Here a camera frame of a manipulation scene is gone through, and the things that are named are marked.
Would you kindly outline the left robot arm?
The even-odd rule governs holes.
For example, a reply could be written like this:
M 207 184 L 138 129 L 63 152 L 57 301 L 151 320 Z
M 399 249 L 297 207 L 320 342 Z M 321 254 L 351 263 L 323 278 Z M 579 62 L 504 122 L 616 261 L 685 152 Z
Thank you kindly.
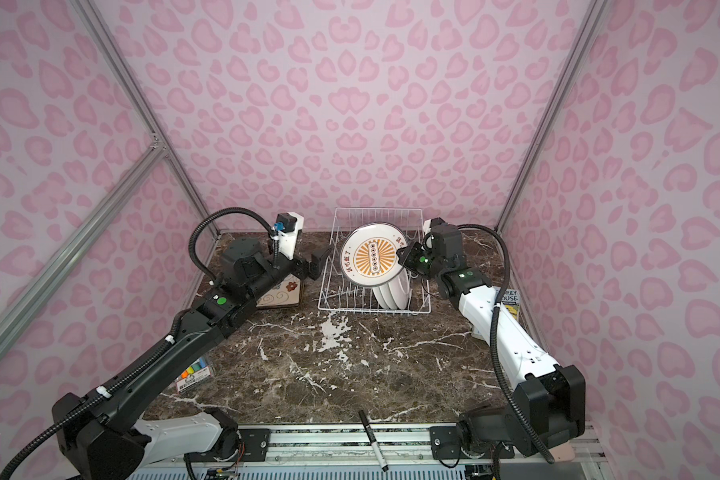
M 174 317 L 167 338 L 102 387 L 54 404 L 56 422 L 76 407 L 83 410 L 57 432 L 61 453 L 84 479 L 126 479 L 144 465 L 188 454 L 221 461 L 238 456 L 238 424 L 219 407 L 156 424 L 141 416 L 181 373 L 238 331 L 258 301 L 288 276 L 319 279 L 330 251 L 288 258 L 265 251 L 256 238 L 233 240 L 220 256 L 215 285 Z

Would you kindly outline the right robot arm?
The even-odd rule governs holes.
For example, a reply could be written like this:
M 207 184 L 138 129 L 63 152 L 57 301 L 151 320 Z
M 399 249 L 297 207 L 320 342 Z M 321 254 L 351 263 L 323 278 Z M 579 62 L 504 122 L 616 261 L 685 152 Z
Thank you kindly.
M 466 231 L 490 235 L 503 260 L 510 259 L 495 230 L 478 224 L 454 225 L 441 218 L 427 221 L 423 239 L 397 253 L 407 271 L 437 283 L 440 296 L 489 346 L 506 404 L 462 413 L 456 423 L 461 448 L 478 455 L 512 447 L 525 457 L 540 455 L 553 464 L 553 448 L 585 431 L 586 380 L 576 366 L 564 366 L 544 350 L 513 317 L 505 304 L 509 283 L 495 287 L 488 275 L 470 264 L 463 241 Z

